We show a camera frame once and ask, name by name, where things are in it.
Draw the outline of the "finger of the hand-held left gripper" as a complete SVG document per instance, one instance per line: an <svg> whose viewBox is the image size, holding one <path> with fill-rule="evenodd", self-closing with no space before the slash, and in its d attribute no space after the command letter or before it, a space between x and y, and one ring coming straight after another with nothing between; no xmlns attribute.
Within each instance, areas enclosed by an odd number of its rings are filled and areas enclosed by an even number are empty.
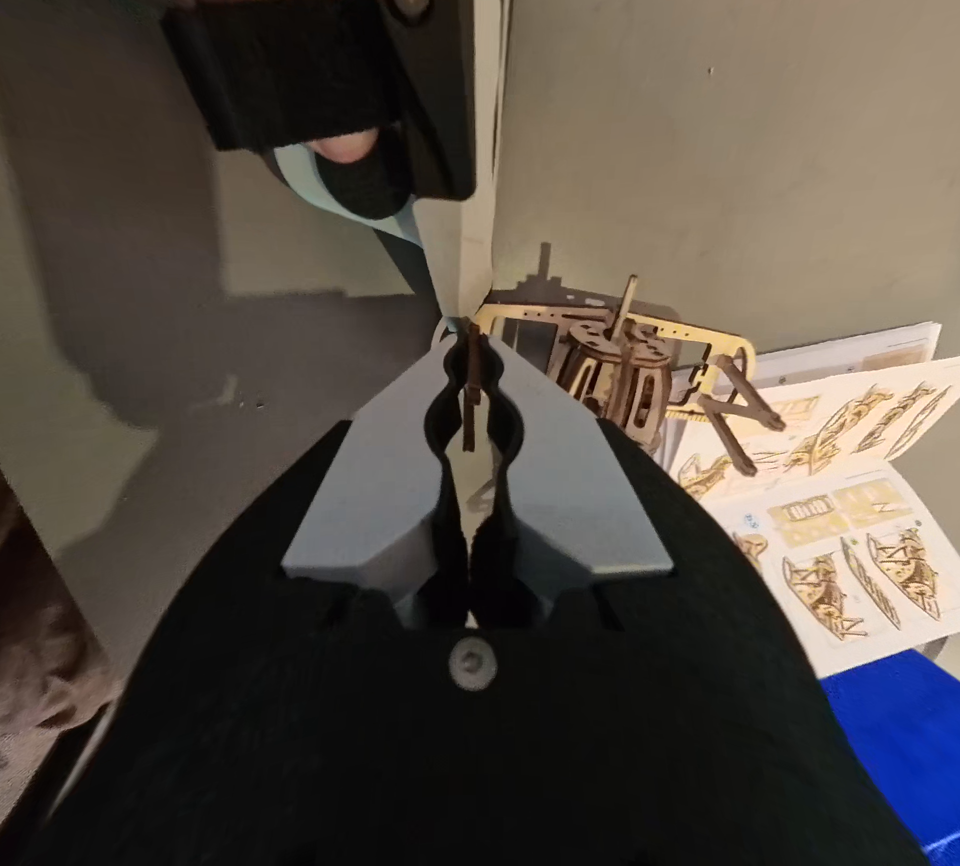
<svg viewBox="0 0 960 866"><path fill-rule="evenodd" d="M462 202L417 200L418 231L438 307L476 314L494 280L493 245L501 136L501 0L473 0L476 188Z"/></svg>
<svg viewBox="0 0 960 866"><path fill-rule="evenodd" d="M498 186L499 167L501 158L501 142L503 132L503 108L506 96L507 69L509 60L510 36L514 0L499 0L500 25L497 58L497 87L496 103L494 108L493 127L493 185Z"/></svg>

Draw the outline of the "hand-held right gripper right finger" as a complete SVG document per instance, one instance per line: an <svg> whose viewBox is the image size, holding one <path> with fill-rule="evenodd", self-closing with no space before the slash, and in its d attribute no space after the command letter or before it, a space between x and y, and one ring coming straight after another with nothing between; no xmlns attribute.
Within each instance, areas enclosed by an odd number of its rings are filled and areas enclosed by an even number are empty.
<svg viewBox="0 0 960 866"><path fill-rule="evenodd" d="M599 419L498 339L487 340L494 507L523 584L600 584L671 572Z"/></svg>

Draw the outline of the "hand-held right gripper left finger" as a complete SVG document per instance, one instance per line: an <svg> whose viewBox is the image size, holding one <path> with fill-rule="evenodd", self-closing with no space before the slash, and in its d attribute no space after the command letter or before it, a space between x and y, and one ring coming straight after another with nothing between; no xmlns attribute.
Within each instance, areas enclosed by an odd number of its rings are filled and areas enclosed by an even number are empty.
<svg viewBox="0 0 960 866"><path fill-rule="evenodd" d="M464 539L443 438L462 341L442 341L349 422L281 561L290 578L359 587L464 586Z"/></svg>

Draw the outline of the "wooden model plane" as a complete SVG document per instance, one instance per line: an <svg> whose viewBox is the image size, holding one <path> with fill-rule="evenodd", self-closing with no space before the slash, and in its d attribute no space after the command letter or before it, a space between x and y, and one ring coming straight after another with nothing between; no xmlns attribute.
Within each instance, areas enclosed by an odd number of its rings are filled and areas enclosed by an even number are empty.
<svg viewBox="0 0 960 866"><path fill-rule="evenodd" d="M545 375L594 416L654 452L667 419L714 429L731 467L752 477L758 466L735 434L739 417L782 433L786 421L753 383L758 355L745 337L642 313L639 277L629 275L613 303L496 303L473 316L479 330L520 349L525 326L550 334Z"/></svg>

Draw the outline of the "dark wooden strut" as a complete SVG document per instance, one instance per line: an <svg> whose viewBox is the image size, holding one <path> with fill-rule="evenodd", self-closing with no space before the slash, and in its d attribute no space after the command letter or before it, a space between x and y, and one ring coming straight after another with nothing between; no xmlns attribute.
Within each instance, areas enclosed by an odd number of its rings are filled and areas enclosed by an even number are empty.
<svg viewBox="0 0 960 866"><path fill-rule="evenodd" d="M483 394L482 335L473 320L461 319L461 328L466 338L466 375L462 388L462 450L473 453L476 449L476 411Z"/></svg>

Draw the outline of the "grey desk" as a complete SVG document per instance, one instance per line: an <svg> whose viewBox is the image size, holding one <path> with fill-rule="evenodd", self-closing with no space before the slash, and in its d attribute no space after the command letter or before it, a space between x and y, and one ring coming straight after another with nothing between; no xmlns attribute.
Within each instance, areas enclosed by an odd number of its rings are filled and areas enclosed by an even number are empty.
<svg viewBox="0 0 960 866"><path fill-rule="evenodd" d="M2 470L114 671L436 320L217 154L154 0L2 0ZM493 286L958 355L958 0L515 0Z"/></svg>

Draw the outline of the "assembly instruction booklet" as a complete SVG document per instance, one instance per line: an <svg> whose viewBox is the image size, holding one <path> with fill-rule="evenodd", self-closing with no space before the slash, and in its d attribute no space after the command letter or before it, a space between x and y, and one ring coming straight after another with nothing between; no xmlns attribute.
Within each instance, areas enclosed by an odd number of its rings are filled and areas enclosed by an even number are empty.
<svg viewBox="0 0 960 866"><path fill-rule="evenodd" d="M658 463L730 536L819 678L958 635L958 550L896 460L958 403L958 359L927 321L761 355L754 387L783 432L669 418Z"/></svg>

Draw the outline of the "blue plastic box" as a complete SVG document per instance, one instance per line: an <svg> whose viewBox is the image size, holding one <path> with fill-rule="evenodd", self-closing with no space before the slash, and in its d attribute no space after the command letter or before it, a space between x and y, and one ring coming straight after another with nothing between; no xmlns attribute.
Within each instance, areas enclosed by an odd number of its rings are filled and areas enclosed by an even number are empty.
<svg viewBox="0 0 960 866"><path fill-rule="evenodd" d="M959 863L959 681L914 650L821 681L861 764L932 864Z"/></svg>

